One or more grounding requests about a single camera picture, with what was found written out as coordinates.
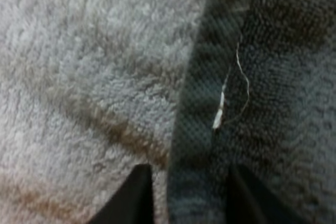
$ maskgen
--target white thread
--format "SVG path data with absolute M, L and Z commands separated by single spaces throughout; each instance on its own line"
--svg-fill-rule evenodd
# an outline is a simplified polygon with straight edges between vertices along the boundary
M 240 65 L 238 51 L 239 51 L 239 42 L 237 43 L 236 58 L 237 58 L 237 64 L 238 64 L 240 73 L 246 81 L 247 100 L 246 100 L 244 106 L 242 107 L 242 109 L 240 110 L 240 113 L 238 115 L 236 115 L 234 118 L 232 118 L 231 120 L 224 122 L 224 124 L 232 123 L 234 120 L 238 119 L 242 115 L 242 113 L 245 111 L 245 109 L 247 107 L 247 104 L 250 100 L 250 82 L 249 82 L 247 76 L 245 75 L 245 73 L 243 72 L 242 66 Z
M 213 130 L 217 130 L 221 124 L 222 124 L 222 119 L 223 119 L 223 114 L 224 114 L 224 103 L 225 103 L 225 89 L 226 89 L 226 84 L 227 84 L 227 79 L 230 74 L 230 68 L 227 72 L 224 84 L 222 86 L 222 92 L 220 93 L 220 102 L 219 102 L 219 108 L 215 116 L 214 124 L 212 126 Z

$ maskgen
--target towel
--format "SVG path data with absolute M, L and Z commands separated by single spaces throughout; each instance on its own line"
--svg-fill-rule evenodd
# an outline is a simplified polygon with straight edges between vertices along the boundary
M 225 223 L 231 163 L 309 223 L 335 223 L 335 14 L 336 0 L 208 0 L 176 115 L 171 224 Z
M 167 156 L 206 0 L 0 0 L 0 223 L 85 223 Z

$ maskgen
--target dark towel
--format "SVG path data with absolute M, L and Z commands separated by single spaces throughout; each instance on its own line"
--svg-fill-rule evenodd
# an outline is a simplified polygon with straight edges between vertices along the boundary
M 336 221 L 335 18 L 336 0 L 208 0 L 175 122 L 171 224 L 224 223 L 230 163 L 309 221 Z

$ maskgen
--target black object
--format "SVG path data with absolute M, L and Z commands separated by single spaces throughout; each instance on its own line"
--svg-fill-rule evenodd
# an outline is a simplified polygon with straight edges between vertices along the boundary
M 227 179 L 228 224 L 304 224 L 244 165 L 232 165 Z
M 244 165 L 230 167 L 227 188 L 227 224 L 307 224 Z M 137 165 L 88 224 L 154 224 L 153 209 L 151 166 Z
M 125 182 L 88 224 L 154 224 L 152 170 L 136 165 Z

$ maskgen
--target loose thread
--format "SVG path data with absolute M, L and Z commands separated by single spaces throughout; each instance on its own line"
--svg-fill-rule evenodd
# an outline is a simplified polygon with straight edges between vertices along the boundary
M 229 70 L 228 70 L 227 75 L 225 77 L 224 84 L 222 86 L 222 92 L 220 93 L 221 95 L 220 95 L 219 108 L 218 108 L 218 111 L 217 111 L 216 116 L 215 116 L 214 124 L 212 126 L 212 129 L 215 130 L 215 131 L 222 124 L 223 114 L 224 114 L 224 103 L 225 103 L 225 89 L 226 89 L 227 80 L 228 80 L 230 71 L 231 71 L 231 67 L 229 67 Z
M 240 73 L 241 75 L 244 77 L 245 81 L 246 81 L 246 93 L 247 93 L 247 100 L 244 104 L 244 106 L 242 107 L 242 109 L 240 110 L 240 113 L 238 115 L 236 115 L 234 118 L 224 122 L 224 124 L 229 124 L 229 123 L 232 123 L 233 121 L 237 120 L 239 117 L 241 117 L 241 115 L 243 114 L 243 112 L 245 111 L 247 105 L 248 105 L 248 102 L 250 100 L 250 82 L 246 76 L 246 74 L 244 73 L 243 69 L 242 69 L 242 66 L 240 65 L 240 61 L 239 61 L 239 55 L 238 55 L 238 52 L 239 52 L 239 42 L 237 43 L 237 49 L 236 49 L 236 58 L 237 58 L 237 64 L 238 64 L 238 67 L 239 67 L 239 70 L 240 70 Z

